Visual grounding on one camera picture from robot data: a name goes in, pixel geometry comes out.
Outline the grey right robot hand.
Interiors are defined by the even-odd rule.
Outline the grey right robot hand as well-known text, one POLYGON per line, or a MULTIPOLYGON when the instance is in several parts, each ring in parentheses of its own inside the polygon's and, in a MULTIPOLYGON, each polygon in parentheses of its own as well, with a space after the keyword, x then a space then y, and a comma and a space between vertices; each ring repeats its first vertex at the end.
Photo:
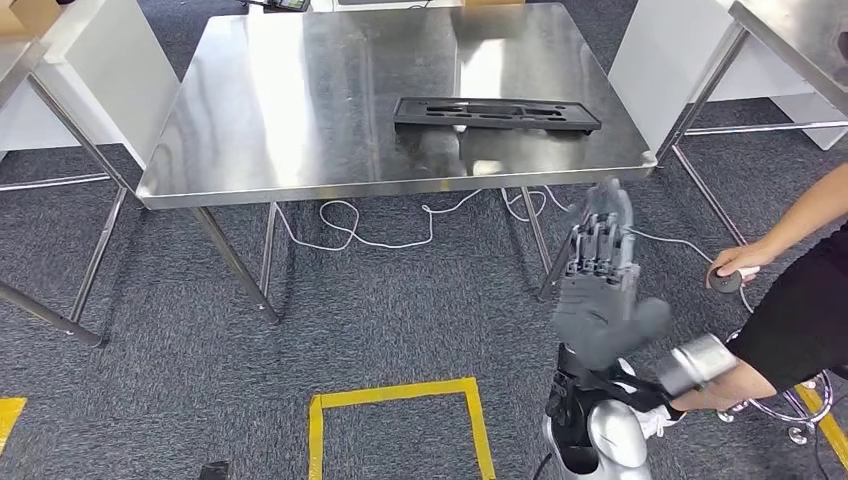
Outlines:
POLYGON ((559 299, 552 323, 559 340, 583 366, 603 370, 618 358, 661 336, 670 305, 638 298, 633 207, 615 178, 588 189, 570 218, 555 264, 561 266, 559 299))

